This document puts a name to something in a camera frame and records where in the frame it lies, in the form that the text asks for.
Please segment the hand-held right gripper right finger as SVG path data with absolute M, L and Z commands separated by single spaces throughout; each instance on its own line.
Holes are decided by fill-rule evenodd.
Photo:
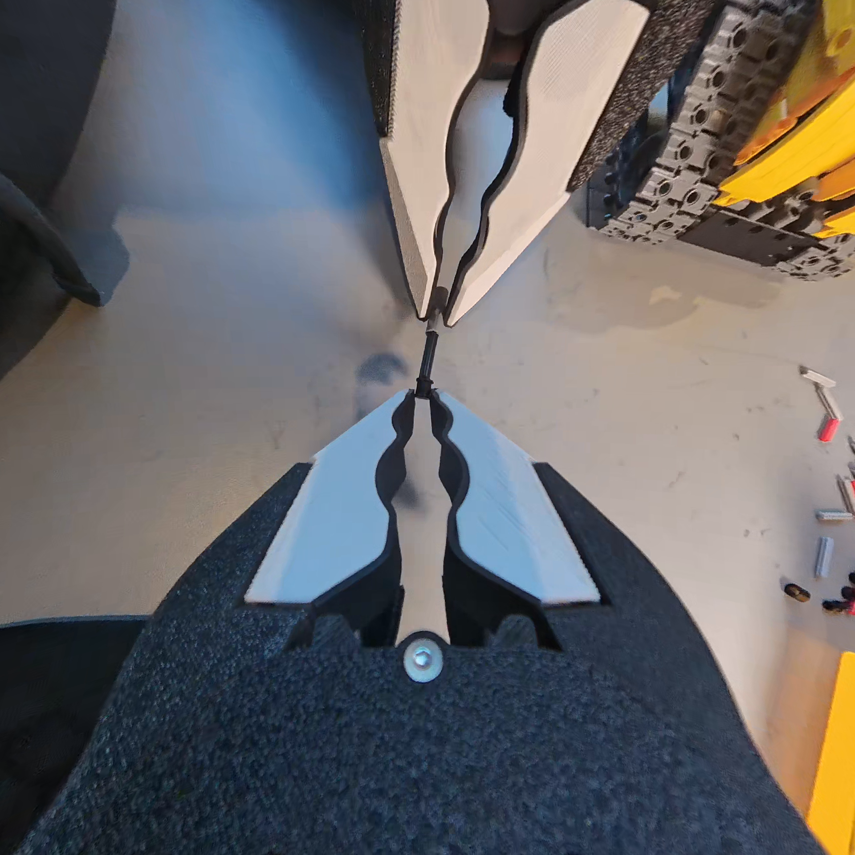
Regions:
M 547 613 L 602 595 L 536 462 L 446 392 L 433 391 L 430 414 L 451 500 L 442 575 L 451 644 L 487 647 L 506 619 L 523 618 L 526 644 L 560 650 Z

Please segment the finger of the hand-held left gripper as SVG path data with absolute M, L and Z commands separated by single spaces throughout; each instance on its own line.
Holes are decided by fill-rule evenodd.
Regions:
M 570 199 L 570 180 L 651 16 L 631 1 L 566 2 L 522 63 L 505 162 L 487 188 L 444 324 L 455 326 Z
M 428 316 L 451 203 L 450 138 L 491 36 L 486 1 L 392 6 L 390 111 L 379 150 L 403 272 L 416 316 Z

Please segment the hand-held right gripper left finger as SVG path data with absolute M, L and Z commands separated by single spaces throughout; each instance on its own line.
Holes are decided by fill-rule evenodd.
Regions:
M 318 451 L 244 595 L 250 605 L 339 615 L 365 647 L 391 647 L 403 603 L 392 499 L 406 476 L 415 393 L 395 393 Z

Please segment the grey toy track belt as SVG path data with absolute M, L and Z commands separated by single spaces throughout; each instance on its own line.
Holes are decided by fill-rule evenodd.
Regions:
M 586 225 L 656 245 L 704 218 L 798 58 L 820 2 L 717 2 L 655 103 L 586 186 Z
M 800 281 L 824 281 L 853 271 L 854 235 L 843 233 L 815 241 L 775 264 L 775 272 Z

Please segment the small black axle pin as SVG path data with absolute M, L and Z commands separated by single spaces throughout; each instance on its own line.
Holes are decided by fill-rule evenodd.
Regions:
M 432 371 L 439 337 L 435 330 L 426 332 L 420 369 L 415 381 L 414 394 L 418 399 L 429 399 L 433 393 Z

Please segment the yellow plastic storage bin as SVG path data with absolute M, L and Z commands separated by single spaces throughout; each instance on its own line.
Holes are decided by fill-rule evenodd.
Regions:
M 854 852 L 854 653 L 841 654 L 807 825 L 829 854 Z

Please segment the grey desk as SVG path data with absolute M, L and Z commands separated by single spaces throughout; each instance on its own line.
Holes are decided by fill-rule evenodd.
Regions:
M 584 208 L 444 333 L 436 383 L 647 554 L 804 811 L 853 649 L 818 605 L 853 524 L 815 518 L 851 459 L 853 273 L 621 243 Z M 348 2 L 118 2 L 49 215 L 114 290 L 70 300 L 2 379 L 2 623 L 154 611 L 422 356 Z M 801 366 L 836 382 L 829 444 Z

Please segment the black quilted pad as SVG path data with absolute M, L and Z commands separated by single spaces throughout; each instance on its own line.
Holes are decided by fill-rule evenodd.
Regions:
M 91 739 L 147 615 L 1 628 L 1 852 L 13 853 Z

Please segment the pile of small building pieces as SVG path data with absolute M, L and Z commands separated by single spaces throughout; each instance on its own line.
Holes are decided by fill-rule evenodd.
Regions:
M 822 421 L 818 428 L 817 439 L 822 444 L 831 443 L 843 422 L 843 415 L 839 404 L 835 399 L 833 390 L 836 382 L 828 376 L 823 375 L 805 366 L 799 368 L 799 374 L 808 380 L 817 394 L 818 400 L 824 411 Z M 853 476 L 847 478 L 837 477 L 836 483 L 839 488 L 840 497 L 843 500 L 842 509 L 818 509 L 815 511 L 817 521 L 823 522 L 845 522 L 853 521 L 854 493 Z M 835 552 L 835 541 L 828 535 L 820 536 L 818 539 L 814 579 L 820 581 L 828 577 L 831 569 L 832 559 Z M 822 602 L 822 610 L 830 615 L 854 615 L 854 582 L 853 572 L 849 573 L 848 584 L 840 588 L 838 598 L 825 599 Z M 784 594 L 798 603 L 807 603 L 810 600 L 810 592 L 795 582 L 786 583 L 783 588 Z

